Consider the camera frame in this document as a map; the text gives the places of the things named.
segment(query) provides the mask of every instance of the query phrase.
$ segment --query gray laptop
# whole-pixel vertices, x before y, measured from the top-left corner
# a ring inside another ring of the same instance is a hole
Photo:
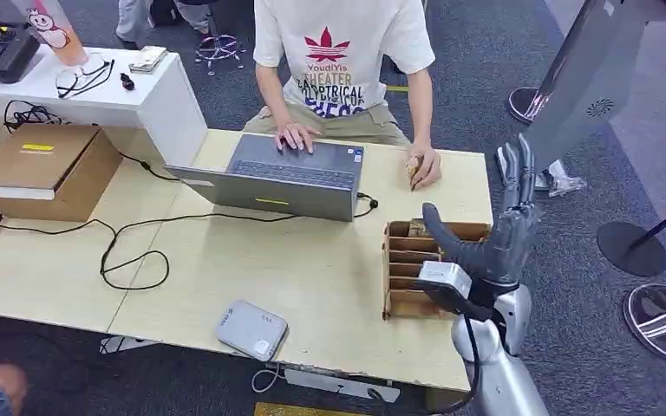
[[[353,221],[362,162],[359,146],[279,151],[269,136],[245,133],[225,172],[165,168],[217,205]]]

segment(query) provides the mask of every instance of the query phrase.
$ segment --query person's right hand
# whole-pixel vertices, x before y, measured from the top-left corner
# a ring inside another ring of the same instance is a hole
[[[291,121],[277,126],[277,135],[274,137],[274,141],[277,143],[277,149],[279,150],[282,150],[283,142],[287,142],[287,145],[293,149],[303,150],[307,148],[308,153],[312,153],[312,134],[319,136],[320,132],[312,127]]]

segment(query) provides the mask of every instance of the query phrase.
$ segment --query floor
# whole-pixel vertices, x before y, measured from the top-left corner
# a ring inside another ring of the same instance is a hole
[[[94,0],[90,10],[80,0],[62,3],[85,44],[117,46],[115,0]],[[0,16],[15,17],[10,5],[0,0]],[[251,48],[252,0],[217,5],[223,31],[238,35]],[[577,3],[568,0],[430,0],[428,27],[437,56],[431,68],[434,144],[491,155],[514,138],[524,127],[506,114],[504,99],[513,88],[542,79],[562,42],[561,29],[577,9]],[[636,82],[624,117],[601,128],[593,140],[565,158],[571,172],[591,186],[563,198],[539,197],[544,216],[523,274],[533,297],[523,359],[552,414],[666,415],[666,361],[634,340],[620,309],[628,290],[649,281],[666,282],[666,273],[655,279],[626,275],[608,264],[595,244],[597,227],[608,221],[649,225],[658,221],[658,213],[666,214],[666,145],[651,141],[666,137],[660,130],[666,128],[666,92],[658,91],[663,85],[653,81],[653,75],[666,75],[663,28],[644,45],[642,62],[647,65],[640,65],[641,82]],[[181,54],[210,127],[240,128],[261,106],[251,53],[244,57],[246,68],[225,62],[209,77],[193,61],[196,41],[187,26],[156,29],[147,39]],[[660,55],[651,60],[646,54]],[[651,68],[650,62],[660,66]],[[404,81],[390,73],[382,78],[388,83]],[[390,93],[388,99],[402,129],[410,134],[405,97]],[[640,147],[650,143],[655,147]],[[647,154],[663,157],[642,159]],[[501,185],[491,158],[487,170],[493,206],[499,206]],[[665,235],[662,240],[666,245]],[[72,360],[35,334],[58,342]],[[96,363],[101,337],[0,318],[0,361],[25,367],[32,380],[25,415],[249,415],[257,401],[366,414],[381,410],[371,400],[283,382],[256,395],[249,382],[257,363],[186,348],[140,348]],[[90,365],[75,364],[76,360]],[[421,389],[407,388],[398,409],[416,406],[421,399]],[[473,414],[473,409],[458,414]]]

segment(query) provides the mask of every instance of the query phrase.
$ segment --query robotic hand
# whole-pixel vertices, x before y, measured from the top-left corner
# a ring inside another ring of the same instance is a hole
[[[443,261],[450,263],[426,262],[417,286],[441,308],[459,314],[453,342],[466,362],[469,399],[479,413],[542,416],[548,414],[545,404],[517,357],[532,310],[530,292],[519,284],[519,276],[539,222],[532,201],[534,156],[521,137],[519,156],[509,143],[505,154],[502,212],[486,241],[461,240],[441,222],[434,205],[422,206],[425,226],[444,252]]]

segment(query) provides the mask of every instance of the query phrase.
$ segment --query person's left hand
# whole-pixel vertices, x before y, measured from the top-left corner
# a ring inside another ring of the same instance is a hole
[[[441,178],[441,156],[429,144],[415,141],[409,148],[407,166],[419,166],[409,179],[412,190],[432,185]]]

